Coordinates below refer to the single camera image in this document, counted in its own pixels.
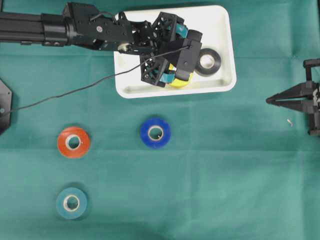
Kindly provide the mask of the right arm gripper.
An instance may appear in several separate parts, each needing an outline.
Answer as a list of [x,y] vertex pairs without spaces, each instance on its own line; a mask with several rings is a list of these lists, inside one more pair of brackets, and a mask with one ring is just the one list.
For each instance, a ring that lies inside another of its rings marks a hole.
[[[312,81],[312,68],[319,66],[319,58],[304,60],[303,67],[305,68],[306,82],[299,83],[283,92],[268,97],[266,100],[267,104],[308,114],[308,134],[318,137],[320,136],[320,84]],[[284,100],[306,96],[308,100]]]

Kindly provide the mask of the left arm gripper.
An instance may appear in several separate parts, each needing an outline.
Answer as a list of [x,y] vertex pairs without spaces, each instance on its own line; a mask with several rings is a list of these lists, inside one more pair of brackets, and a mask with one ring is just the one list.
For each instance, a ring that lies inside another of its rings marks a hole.
[[186,38],[188,28],[184,19],[176,14],[160,12],[154,22],[125,20],[129,26],[133,40],[124,45],[124,53],[139,55],[141,80],[153,86],[165,87],[175,79],[175,71],[170,70],[170,63],[164,57],[154,59],[160,48],[168,42]]

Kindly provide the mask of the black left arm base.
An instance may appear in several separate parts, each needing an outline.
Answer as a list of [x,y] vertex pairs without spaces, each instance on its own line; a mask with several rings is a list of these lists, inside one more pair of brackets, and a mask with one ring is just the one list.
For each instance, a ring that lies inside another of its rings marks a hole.
[[2,135],[11,124],[12,91],[0,80],[0,134]]

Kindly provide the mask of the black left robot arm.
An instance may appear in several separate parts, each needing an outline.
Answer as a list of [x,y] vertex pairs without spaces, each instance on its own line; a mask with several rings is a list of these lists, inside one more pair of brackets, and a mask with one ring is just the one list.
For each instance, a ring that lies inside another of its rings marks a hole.
[[169,44],[187,37],[184,19],[160,12],[156,20],[130,21],[124,12],[115,16],[92,4],[68,2],[61,15],[1,12],[0,40],[45,47],[77,46],[92,51],[137,55],[141,81],[165,87],[174,81],[170,63],[161,54]]

